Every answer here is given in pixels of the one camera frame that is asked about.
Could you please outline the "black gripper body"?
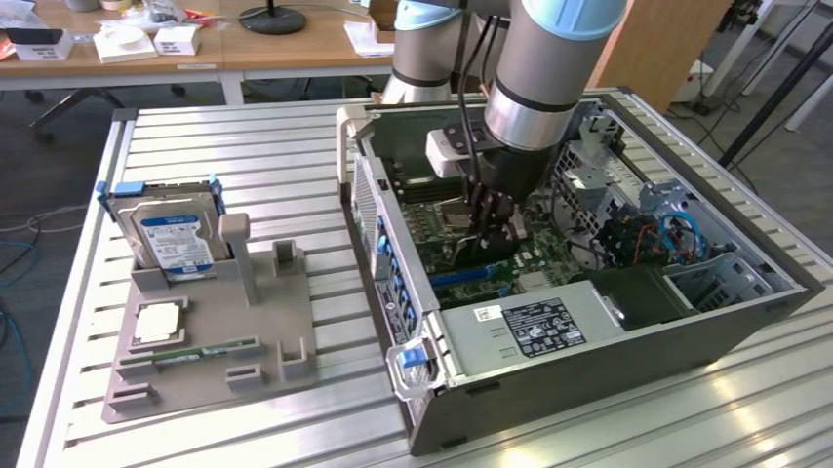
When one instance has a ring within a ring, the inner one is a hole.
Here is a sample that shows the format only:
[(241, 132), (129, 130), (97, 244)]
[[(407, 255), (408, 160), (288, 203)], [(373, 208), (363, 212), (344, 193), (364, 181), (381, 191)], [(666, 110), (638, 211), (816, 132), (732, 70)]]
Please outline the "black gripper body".
[(491, 191), (524, 201), (539, 186), (551, 160), (551, 149), (525, 151), (500, 146), (476, 153), (471, 162), (471, 185), (484, 185)]

